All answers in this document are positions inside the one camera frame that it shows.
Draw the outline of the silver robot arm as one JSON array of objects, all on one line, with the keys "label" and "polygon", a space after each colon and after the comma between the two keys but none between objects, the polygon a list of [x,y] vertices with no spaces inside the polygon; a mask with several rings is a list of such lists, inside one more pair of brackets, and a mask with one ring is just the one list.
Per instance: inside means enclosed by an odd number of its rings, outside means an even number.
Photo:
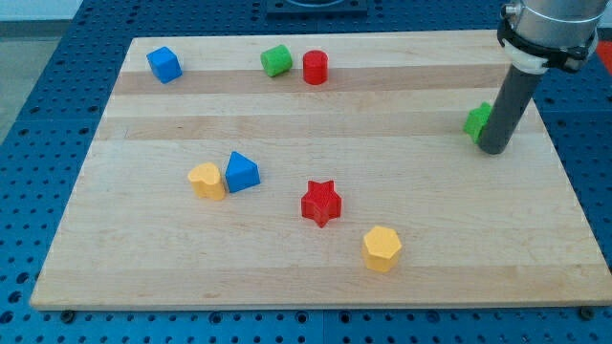
[{"label": "silver robot arm", "polygon": [[576,73],[596,50],[607,0],[512,0],[502,5],[497,39],[520,72]]}]

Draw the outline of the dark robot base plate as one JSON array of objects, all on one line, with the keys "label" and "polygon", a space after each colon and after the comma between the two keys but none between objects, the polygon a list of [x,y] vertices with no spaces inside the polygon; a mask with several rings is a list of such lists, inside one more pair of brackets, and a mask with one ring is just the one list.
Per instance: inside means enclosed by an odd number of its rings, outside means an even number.
[{"label": "dark robot base plate", "polygon": [[369,0],[265,0],[268,17],[286,15],[367,14]]}]

